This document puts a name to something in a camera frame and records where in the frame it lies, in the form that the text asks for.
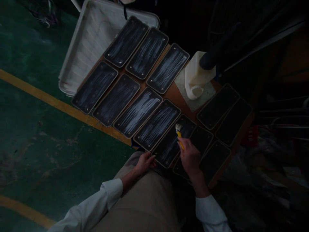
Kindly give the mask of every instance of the yellow paintbrush handle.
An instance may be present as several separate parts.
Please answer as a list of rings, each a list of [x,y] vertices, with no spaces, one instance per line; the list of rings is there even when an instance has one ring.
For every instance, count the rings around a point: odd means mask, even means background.
[[[181,138],[181,133],[180,133],[180,131],[176,131],[176,133],[177,133],[178,137]]]

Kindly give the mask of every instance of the white shirt sleeve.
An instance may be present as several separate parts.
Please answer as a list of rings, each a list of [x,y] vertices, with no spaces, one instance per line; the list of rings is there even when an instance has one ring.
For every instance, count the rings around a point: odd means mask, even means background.
[[[224,211],[212,195],[206,198],[195,198],[195,213],[196,217],[202,222],[204,231],[231,231]]]
[[[103,182],[100,191],[70,208],[64,219],[53,225],[48,232],[91,230],[120,199],[122,190],[121,179]]]

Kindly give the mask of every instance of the white plastic container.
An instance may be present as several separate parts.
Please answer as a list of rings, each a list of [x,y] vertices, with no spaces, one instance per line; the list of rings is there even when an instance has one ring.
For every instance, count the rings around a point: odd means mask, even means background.
[[[149,27],[159,28],[158,16],[127,9]],[[123,6],[106,0],[86,0],[83,4],[67,55],[59,74],[59,88],[73,97],[108,46],[125,25]]]
[[[216,76],[216,66],[211,70],[201,68],[200,59],[204,54],[205,52],[197,51],[185,69],[184,86],[191,100],[199,98],[203,94],[206,83]]]

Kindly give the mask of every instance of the person's left hand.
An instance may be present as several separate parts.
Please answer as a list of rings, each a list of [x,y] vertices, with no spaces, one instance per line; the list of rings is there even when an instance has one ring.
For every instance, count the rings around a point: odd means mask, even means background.
[[[155,162],[155,155],[150,156],[150,152],[146,152],[139,157],[137,165],[133,168],[137,174],[144,174],[148,168],[154,168],[157,164]]]

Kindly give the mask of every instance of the white plastic tray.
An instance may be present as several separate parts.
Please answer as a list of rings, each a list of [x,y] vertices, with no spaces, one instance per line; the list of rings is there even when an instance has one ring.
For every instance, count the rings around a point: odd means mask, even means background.
[[[149,27],[159,28],[158,16],[127,9]],[[125,25],[123,6],[107,0],[86,0],[83,4],[60,74],[59,88],[73,97],[91,68]]]

